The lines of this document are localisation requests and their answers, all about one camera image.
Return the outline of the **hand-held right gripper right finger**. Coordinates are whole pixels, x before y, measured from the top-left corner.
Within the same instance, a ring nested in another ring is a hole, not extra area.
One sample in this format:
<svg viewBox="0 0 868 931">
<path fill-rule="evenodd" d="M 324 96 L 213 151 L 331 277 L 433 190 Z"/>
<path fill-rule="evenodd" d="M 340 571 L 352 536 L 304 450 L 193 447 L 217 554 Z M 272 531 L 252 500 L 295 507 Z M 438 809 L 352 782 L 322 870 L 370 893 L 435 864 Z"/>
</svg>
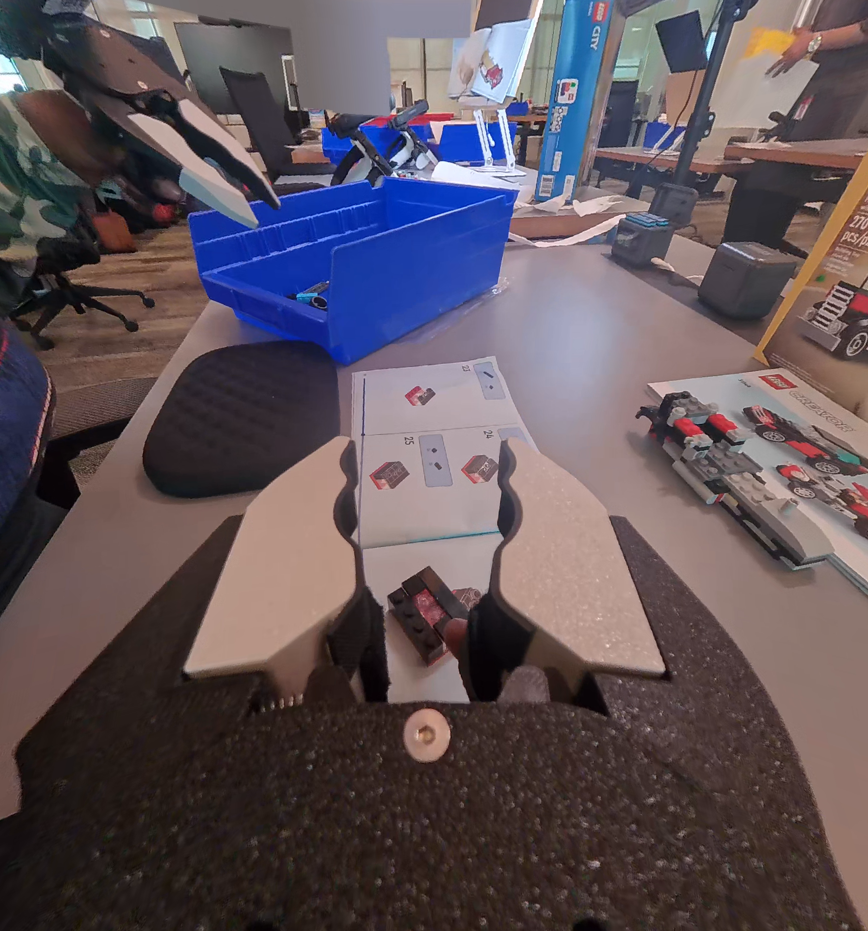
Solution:
<svg viewBox="0 0 868 931">
<path fill-rule="evenodd" d="M 663 679 L 669 668 L 609 513 L 591 491 L 518 437 L 501 442 L 501 534 L 467 627 L 469 682 L 495 701 L 523 667 L 551 671 L 567 698 L 598 675 Z"/>
</svg>

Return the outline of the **black red brick assembly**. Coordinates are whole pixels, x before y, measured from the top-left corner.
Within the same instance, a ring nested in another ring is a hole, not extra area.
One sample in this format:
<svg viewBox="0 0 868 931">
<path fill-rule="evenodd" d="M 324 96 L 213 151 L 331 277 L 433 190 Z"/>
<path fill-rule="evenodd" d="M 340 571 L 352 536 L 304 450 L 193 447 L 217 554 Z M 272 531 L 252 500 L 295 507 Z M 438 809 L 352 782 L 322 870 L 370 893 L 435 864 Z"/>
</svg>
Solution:
<svg viewBox="0 0 868 931">
<path fill-rule="evenodd" d="M 478 588 L 450 588 L 427 566 L 409 576 L 387 596 L 389 612 L 426 666 L 448 653 L 443 632 L 453 619 L 468 620 L 482 599 Z"/>
</svg>

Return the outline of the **blue plastic bin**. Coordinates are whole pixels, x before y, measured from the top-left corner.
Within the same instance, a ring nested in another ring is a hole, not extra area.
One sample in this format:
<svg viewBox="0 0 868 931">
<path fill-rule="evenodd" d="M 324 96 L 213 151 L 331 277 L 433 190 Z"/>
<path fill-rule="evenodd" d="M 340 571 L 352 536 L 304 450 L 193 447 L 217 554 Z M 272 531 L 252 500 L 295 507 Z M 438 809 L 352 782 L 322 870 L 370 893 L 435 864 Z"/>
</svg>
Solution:
<svg viewBox="0 0 868 931">
<path fill-rule="evenodd" d="M 188 218 L 210 300 L 351 364 L 498 283 L 517 194 L 387 178 L 252 203 L 248 229 L 216 211 Z M 330 281 L 322 312 L 286 295 Z"/>
</svg>

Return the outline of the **wooden background desk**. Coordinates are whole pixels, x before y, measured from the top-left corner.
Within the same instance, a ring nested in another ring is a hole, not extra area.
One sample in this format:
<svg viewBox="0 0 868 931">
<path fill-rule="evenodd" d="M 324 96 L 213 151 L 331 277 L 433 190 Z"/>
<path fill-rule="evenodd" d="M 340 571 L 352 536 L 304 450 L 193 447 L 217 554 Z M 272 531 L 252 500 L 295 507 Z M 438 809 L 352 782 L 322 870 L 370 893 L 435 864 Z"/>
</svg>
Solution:
<svg viewBox="0 0 868 931">
<path fill-rule="evenodd" d="M 694 156 L 689 177 L 683 184 L 696 190 L 701 203 L 725 200 L 734 184 L 745 179 L 754 168 L 785 167 L 794 172 L 801 190 L 819 194 L 815 198 L 807 195 L 801 207 L 803 213 L 816 209 L 819 234 L 867 153 L 867 137 L 786 144 L 730 140 L 717 151 Z M 599 181 L 626 181 L 626 195 L 639 198 L 646 188 L 656 189 L 673 182 L 678 157 L 678 152 L 667 149 L 602 147 L 594 157 L 592 170 Z"/>
</svg>

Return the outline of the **person's left hand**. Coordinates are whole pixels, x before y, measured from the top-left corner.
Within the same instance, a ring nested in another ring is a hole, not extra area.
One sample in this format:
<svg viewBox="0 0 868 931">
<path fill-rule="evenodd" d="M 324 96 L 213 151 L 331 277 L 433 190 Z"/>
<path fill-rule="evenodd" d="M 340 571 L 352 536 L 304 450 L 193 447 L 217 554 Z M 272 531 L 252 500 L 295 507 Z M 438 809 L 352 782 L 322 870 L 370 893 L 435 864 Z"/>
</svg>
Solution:
<svg viewBox="0 0 868 931">
<path fill-rule="evenodd" d="M 61 90 L 27 90 L 12 100 L 47 149 L 94 187 L 118 174 L 126 152 L 94 126 L 86 111 Z"/>
</svg>

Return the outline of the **black monitor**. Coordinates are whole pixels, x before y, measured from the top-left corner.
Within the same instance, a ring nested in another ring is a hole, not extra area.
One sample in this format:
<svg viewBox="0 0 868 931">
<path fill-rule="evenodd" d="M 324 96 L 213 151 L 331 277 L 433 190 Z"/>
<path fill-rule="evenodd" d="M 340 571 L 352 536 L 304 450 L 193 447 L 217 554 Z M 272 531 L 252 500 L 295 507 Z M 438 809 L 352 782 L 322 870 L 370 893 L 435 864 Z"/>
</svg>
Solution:
<svg viewBox="0 0 868 931">
<path fill-rule="evenodd" d="M 214 113 L 239 113 L 233 108 L 221 68 L 262 73 L 277 103 L 286 102 L 282 58 L 293 54 L 290 30 L 260 24 L 237 27 L 184 21 L 174 27 L 195 91 Z"/>
</svg>

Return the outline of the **open instruction booklet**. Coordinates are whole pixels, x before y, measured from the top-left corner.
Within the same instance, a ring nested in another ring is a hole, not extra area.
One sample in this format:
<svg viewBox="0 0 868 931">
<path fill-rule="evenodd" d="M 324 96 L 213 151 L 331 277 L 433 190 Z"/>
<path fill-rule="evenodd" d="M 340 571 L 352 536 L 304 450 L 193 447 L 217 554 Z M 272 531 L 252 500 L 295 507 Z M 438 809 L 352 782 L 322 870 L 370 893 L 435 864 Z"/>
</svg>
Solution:
<svg viewBox="0 0 868 931">
<path fill-rule="evenodd" d="M 392 703 L 466 703 L 452 655 L 429 665 L 389 593 L 430 567 L 453 589 L 489 587 L 501 442 L 533 438 L 494 356 L 352 375 L 358 529 L 367 583 L 386 611 Z"/>
</svg>

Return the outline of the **blue storage bins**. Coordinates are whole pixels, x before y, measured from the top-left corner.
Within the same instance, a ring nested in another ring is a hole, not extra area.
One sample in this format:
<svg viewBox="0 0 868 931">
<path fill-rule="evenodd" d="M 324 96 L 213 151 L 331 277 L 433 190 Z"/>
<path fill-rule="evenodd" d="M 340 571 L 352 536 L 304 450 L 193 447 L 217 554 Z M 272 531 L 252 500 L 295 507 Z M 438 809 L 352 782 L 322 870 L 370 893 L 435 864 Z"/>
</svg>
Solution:
<svg viewBox="0 0 868 931">
<path fill-rule="evenodd" d="M 475 121 L 447 120 L 445 112 L 426 112 L 409 123 L 437 159 L 474 166 L 483 165 L 482 146 Z M 388 118 L 377 117 L 361 127 L 377 152 L 391 160 L 405 146 L 403 134 L 389 126 Z M 328 128 L 321 131 L 324 157 L 336 166 L 353 147 L 349 138 L 338 138 Z"/>
</svg>

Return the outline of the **black wheeled office chair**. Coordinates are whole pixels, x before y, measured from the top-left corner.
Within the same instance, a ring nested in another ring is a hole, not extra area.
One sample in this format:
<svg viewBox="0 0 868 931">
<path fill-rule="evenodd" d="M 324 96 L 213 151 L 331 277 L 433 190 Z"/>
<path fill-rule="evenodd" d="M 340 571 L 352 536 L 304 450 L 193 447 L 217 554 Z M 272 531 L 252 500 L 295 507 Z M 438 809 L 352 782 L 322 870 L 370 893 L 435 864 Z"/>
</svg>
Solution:
<svg viewBox="0 0 868 931">
<path fill-rule="evenodd" d="M 43 334 L 46 327 L 67 307 L 83 316 L 94 309 L 119 320 L 126 331 L 137 332 L 139 323 L 103 303 L 101 297 L 137 297 L 152 309 L 156 302 L 137 289 L 113 289 L 72 282 L 67 274 L 85 265 L 101 262 L 99 236 L 89 215 L 79 211 L 76 224 L 60 239 L 45 239 L 37 247 L 37 258 L 22 300 L 7 319 L 21 332 L 28 332 L 36 347 L 50 350 L 55 343 Z"/>
</svg>

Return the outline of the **grey red toy truck model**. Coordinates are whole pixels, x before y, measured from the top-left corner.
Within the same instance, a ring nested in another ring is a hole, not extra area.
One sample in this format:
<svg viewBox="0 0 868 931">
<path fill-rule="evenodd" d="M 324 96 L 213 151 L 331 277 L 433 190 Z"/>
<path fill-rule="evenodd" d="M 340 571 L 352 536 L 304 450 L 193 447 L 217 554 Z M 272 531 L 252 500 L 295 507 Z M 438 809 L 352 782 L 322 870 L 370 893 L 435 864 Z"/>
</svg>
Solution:
<svg viewBox="0 0 868 931">
<path fill-rule="evenodd" d="M 637 419 L 673 461 L 673 471 L 707 506 L 721 506 L 775 561 L 792 571 L 824 564 L 834 551 L 830 537 L 792 496 L 775 492 L 764 468 L 745 452 L 754 436 L 715 403 L 688 391 L 642 405 Z"/>
</svg>

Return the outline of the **white booklet stand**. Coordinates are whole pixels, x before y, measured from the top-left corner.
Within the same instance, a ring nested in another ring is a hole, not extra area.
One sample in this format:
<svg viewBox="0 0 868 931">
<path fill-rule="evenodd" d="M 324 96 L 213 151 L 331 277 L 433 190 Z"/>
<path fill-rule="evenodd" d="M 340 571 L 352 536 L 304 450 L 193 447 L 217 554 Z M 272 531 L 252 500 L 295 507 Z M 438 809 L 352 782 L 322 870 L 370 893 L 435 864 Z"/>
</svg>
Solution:
<svg viewBox="0 0 868 931">
<path fill-rule="evenodd" d="M 493 149 L 493 139 L 489 135 L 487 124 L 483 110 L 476 109 L 474 112 L 474 120 L 477 128 L 477 134 L 479 138 L 479 143 L 482 150 L 482 161 L 481 166 L 474 167 L 474 170 L 479 171 L 481 174 L 495 176 L 505 179 L 523 177 L 524 172 L 518 168 L 515 154 L 513 151 L 513 143 L 510 135 L 510 122 L 508 119 L 507 109 L 499 109 L 498 113 L 498 127 L 500 130 L 501 143 L 503 146 L 504 152 L 504 165 L 500 166 L 495 162 L 492 155 Z"/>
</svg>

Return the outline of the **dark grey battery case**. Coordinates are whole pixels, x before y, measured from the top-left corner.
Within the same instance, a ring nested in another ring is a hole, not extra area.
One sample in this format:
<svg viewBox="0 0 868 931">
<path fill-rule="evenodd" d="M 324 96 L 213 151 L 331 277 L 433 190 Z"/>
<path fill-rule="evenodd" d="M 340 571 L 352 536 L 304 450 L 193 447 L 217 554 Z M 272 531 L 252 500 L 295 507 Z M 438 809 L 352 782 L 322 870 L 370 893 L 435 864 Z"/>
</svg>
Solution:
<svg viewBox="0 0 868 931">
<path fill-rule="evenodd" d="M 675 228 L 651 212 L 625 215 L 614 230 L 612 258 L 630 267 L 642 267 L 666 258 Z"/>
</svg>

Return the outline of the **dark grey cube box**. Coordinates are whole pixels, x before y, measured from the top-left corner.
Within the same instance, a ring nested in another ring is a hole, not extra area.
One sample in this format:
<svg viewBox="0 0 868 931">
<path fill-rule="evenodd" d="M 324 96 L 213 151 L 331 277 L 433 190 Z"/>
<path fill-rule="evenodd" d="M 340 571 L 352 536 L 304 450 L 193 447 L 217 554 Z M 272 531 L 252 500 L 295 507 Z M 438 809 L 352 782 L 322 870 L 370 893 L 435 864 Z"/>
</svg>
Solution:
<svg viewBox="0 0 868 931">
<path fill-rule="evenodd" d="M 731 320 L 762 320 L 773 310 L 798 262 L 755 242 L 723 242 L 714 252 L 698 299 Z"/>
</svg>

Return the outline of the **white paper strip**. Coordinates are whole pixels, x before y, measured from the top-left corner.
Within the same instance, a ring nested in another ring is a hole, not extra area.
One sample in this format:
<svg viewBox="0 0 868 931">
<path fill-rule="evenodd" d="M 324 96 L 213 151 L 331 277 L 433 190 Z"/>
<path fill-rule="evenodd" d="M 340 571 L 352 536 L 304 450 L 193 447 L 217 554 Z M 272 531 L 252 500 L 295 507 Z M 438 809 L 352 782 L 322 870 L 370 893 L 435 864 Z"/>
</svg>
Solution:
<svg viewBox="0 0 868 931">
<path fill-rule="evenodd" d="M 540 209 L 537 204 L 523 207 L 512 217 L 509 240 L 549 249 L 603 239 L 627 215 L 625 204 L 621 195 L 604 195 L 555 209 Z"/>
</svg>

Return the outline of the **yellow-edged toy set box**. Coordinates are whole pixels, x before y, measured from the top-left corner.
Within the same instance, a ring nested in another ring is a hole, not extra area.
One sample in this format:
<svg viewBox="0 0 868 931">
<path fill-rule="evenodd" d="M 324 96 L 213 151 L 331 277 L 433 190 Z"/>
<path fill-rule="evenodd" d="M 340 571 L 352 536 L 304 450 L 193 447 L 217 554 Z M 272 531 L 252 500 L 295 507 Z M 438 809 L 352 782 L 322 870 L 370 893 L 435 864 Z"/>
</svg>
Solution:
<svg viewBox="0 0 868 931">
<path fill-rule="evenodd" d="M 868 423 L 868 153 L 754 356 Z"/>
</svg>

